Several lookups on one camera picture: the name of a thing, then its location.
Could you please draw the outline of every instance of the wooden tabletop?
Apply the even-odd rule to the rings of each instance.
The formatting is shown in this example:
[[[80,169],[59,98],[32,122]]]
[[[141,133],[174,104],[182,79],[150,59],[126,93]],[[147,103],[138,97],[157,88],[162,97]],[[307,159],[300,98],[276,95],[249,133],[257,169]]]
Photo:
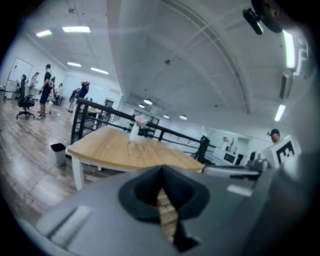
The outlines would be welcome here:
[[[204,165],[166,143],[139,136],[129,141],[129,133],[109,127],[90,133],[67,151],[81,159],[115,168],[136,170],[151,166],[172,165],[187,170],[202,170]]]

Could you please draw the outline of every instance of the chair base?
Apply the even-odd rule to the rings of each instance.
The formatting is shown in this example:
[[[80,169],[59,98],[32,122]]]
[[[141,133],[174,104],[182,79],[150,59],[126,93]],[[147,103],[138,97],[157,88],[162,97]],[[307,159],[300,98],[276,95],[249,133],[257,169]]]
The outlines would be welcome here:
[[[29,116],[33,116],[33,119],[35,119],[35,115],[30,113],[29,111],[27,110],[24,110],[24,111],[20,111],[19,114],[16,115],[16,119],[18,120],[18,116],[21,116],[21,115],[25,115],[25,119],[28,120],[29,119]]]

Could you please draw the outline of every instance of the wooden table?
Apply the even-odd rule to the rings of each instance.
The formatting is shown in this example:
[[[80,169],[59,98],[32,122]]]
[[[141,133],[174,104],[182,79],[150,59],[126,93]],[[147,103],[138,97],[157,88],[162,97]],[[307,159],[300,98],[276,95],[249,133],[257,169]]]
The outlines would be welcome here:
[[[83,163],[116,171],[134,171],[160,165],[172,165],[190,171],[200,171],[204,165],[183,152],[169,148],[167,143],[139,137],[129,140],[129,134],[102,127],[67,148],[72,157],[72,170],[77,190],[84,187]]]

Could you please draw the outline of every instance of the black shorts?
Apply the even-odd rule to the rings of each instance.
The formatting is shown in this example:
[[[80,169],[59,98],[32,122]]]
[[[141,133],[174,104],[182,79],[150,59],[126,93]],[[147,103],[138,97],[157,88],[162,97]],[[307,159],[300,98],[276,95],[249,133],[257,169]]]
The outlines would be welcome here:
[[[50,94],[50,90],[44,90],[42,92],[41,98],[40,98],[40,104],[46,104],[49,94]]]

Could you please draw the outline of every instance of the black cap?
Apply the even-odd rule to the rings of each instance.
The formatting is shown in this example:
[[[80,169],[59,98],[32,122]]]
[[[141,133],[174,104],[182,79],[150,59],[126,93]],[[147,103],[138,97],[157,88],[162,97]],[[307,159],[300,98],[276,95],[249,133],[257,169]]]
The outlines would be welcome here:
[[[279,131],[278,129],[272,129],[272,130],[271,130],[271,133],[268,132],[266,135],[272,136],[272,135],[274,135],[274,134],[279,134],[279,135],[280,135],[280,131]]]

